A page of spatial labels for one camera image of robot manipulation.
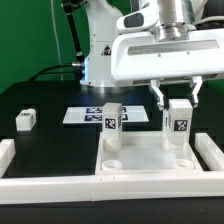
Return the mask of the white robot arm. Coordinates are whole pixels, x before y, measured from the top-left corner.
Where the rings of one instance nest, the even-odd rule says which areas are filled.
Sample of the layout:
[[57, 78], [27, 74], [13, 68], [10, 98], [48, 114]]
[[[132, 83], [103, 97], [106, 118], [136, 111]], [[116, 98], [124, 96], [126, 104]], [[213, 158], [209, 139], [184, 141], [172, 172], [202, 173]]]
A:
[[90, 53], [81, 83], [104, 90], [147, 85], [165, 107], [159, 87], [224, 79], [224, 28], [198, 30], [203, 0], [131, 0], [123, 15], [107, 0], [86, 0]]

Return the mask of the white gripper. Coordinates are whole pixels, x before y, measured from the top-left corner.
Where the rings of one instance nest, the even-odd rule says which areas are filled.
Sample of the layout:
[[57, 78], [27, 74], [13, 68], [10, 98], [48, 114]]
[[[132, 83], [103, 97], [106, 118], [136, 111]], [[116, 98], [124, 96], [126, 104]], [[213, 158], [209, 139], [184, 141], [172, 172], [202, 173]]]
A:
[[191, 31], [187, 40], [156, 42], [139, 32], [117, 37], [111, 50], [111, 76], [117, 86], [146, 85], [164, 109], [159, 80], [190, 80], [190, 102], [199, 103], [202, 77], [224, 73], [224, 29]]

